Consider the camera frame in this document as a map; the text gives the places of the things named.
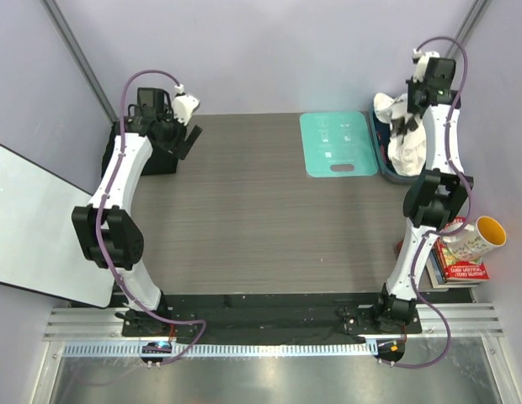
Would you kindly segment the white printed t shirt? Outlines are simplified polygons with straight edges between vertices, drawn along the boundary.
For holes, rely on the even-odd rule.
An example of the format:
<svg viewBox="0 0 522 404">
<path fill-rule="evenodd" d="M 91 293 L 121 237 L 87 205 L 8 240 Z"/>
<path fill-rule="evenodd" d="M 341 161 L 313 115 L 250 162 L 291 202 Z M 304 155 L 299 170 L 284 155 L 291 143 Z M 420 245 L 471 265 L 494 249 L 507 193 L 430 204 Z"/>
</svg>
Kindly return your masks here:
<svg viewBox="0 0 522 404">
<path fill-rule="evenodd" d="M 390 126 L 391 138 L 387 155 L 397 172 L 402 176 L 418 176 L 425 164 L 426 133 L 422 119 L 419 117 L 419 127 L 407 130 L 406 134 L 392 134 L 392 120 L 404 118 L 407 120 L 407 95 L 401 94 L 392 98 L 385 93 L 377 93 L 373 98 L 373 108 L 376 118 Z"/>
</svg>

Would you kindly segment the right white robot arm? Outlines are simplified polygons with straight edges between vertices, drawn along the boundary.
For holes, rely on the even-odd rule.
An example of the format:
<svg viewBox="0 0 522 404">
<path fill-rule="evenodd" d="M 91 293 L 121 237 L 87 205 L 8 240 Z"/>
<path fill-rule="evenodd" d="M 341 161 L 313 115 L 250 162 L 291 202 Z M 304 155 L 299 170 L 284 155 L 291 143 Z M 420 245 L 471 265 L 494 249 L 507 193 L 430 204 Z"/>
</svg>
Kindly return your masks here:
<svg viewBox="0 0 522 404">
<path fill-rule="evenodd" d="M 379 333 L 408 331 L 418 320 L 418 285 L 431 248 L 467 203 L 473 185 L 459 158 L 461 93 L 451 87 L 456 62 L 420 51 L 414 53 L 413 62 L 407 111 L 422 120 L 426 157 L 403 201 L 406 232 L 396 266 L 366 316 Z"/>
</svg>

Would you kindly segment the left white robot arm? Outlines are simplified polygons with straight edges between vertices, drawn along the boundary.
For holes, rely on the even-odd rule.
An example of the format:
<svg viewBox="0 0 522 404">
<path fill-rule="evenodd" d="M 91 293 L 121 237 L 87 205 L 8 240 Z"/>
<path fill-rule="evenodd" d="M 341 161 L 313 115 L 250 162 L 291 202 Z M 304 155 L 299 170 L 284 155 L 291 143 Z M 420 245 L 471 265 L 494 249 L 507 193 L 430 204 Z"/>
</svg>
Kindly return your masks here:
<svg viewBox="0 0 522 404">
<path fill-rule="evenodd" d="M 200 101 L 182 84 L 174 91 L 138 88 L 136 104 L 128 106 L 109 144 L 99 188 L 87 205 L 72 211 L 83 256 L 112 273 L 129 307 L 145 311 L 141 324 L 154 336 L 170 328 L 171 316 L 142 262 L 144 236 L 131 217 L 131 205 L 140 177 L 175 173 L 202 132 L 199 126 L 188 127 Z"/>
</svg>

